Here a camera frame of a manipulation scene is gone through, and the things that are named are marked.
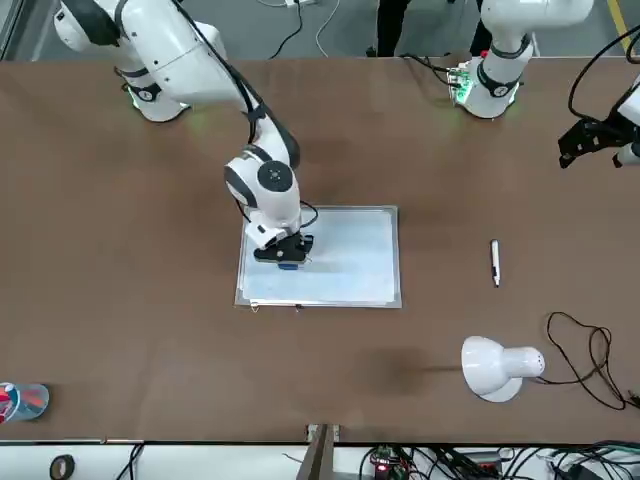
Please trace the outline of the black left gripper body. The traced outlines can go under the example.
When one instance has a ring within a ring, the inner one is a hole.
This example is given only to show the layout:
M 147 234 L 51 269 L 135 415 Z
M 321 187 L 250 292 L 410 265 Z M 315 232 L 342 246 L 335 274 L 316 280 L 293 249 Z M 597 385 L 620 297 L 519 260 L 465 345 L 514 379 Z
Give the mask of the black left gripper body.
M 607 117 L 594 122 L 593 146 L 595 151 L 621 148 L 636 141 L 636 124 L 625 117 Z

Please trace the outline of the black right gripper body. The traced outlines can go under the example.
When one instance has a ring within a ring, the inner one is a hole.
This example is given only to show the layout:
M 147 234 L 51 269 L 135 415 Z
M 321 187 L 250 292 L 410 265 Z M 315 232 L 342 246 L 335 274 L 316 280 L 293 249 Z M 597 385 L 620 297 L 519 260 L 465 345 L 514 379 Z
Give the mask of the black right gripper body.
M 254 258 L 259 262 L 276 263 L 278 265 L 299 265 L 307 260 L 314 245 L 311 234 L 296 233 L 279 240 L 265 249 L 255 249 Z

